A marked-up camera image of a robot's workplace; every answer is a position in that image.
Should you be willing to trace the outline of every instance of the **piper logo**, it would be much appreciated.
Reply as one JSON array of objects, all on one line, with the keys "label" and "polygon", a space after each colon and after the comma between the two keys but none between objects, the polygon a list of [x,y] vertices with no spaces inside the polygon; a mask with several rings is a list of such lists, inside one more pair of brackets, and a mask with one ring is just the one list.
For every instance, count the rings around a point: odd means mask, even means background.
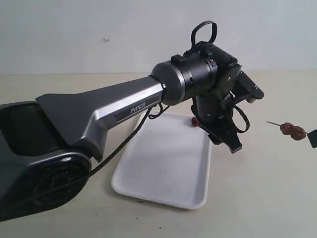
[{"label": "piper logo", "polygon": [[135,113],[135,112],[141,110],[143,107],[145,107],[145,103],[141,103],[140,105],[137,105],[136,107],[131,108],[130,114]]}]

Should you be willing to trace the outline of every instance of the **white tray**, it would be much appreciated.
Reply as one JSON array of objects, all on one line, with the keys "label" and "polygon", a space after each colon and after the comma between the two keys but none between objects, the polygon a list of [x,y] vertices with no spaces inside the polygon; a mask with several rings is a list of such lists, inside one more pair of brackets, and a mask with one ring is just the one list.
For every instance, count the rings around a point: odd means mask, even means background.
[{"label": "white tray", "polygon": [[127,145],[112,188],[143,200],[198,209],[207,198],[210,159],[211,142],[192,126],[191,117],[165,112],[147,119]]}]

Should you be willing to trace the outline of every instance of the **beige table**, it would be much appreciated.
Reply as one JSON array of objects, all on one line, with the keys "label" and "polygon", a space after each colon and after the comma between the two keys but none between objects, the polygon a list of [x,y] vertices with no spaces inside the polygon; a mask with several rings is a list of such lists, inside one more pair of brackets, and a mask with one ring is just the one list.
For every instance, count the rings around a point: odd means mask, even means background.
[{"label": "beige table", "polygon": [[[209,194],[203,208],[184,211],[138,203],[111,189],[121,153],[92,177],[66,205],[0,223],[1,238],[315,238],[317,237],[317,149],[295,142],[266,120],[317,128],[317,70],[250,72],[265,98],[241,107],[251,121],[231,155],[214,146]],[[33,100],[48,93],[76,93],[144,74],[0,77],[0,103]],[[169,111],[190,115],[190,102]],[[109,154],[135,126],[130,119],[108,134]]]}]

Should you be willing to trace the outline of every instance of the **white wall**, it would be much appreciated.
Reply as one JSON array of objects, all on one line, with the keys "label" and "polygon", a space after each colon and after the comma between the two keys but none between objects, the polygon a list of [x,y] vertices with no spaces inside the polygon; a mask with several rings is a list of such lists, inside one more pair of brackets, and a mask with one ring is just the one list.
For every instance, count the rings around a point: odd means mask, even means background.
[{"label": "white wall", "polygon": [[244,69],[314,68],[316,16],[315,0],[1,0],[0,74],[149,72],[207,19]]}]

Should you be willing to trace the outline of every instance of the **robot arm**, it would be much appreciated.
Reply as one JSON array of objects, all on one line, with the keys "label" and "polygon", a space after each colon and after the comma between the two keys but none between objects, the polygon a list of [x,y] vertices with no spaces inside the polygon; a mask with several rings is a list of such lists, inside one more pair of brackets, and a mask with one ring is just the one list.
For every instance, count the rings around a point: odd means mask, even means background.
[{"label": "robot arm", "polygon": [[[207,24],[212,24],[211,39],[196,44],[196,32]],[[225,143],[232,153],[240,150],[237,133],[244,131],[234,125],[233,110],[243,116],[247,130],[249,121],[236,104],[264,94],[235,57],[213,44],[216,32],[215,23],[201,23],[192,32],[191,49],[159,63],[148,77],[0,105],[0,221],[71,200],[91,173],[90,158],[102,160],[107,131],[157,104],[192,99],[191,110],[212,142]]]}]

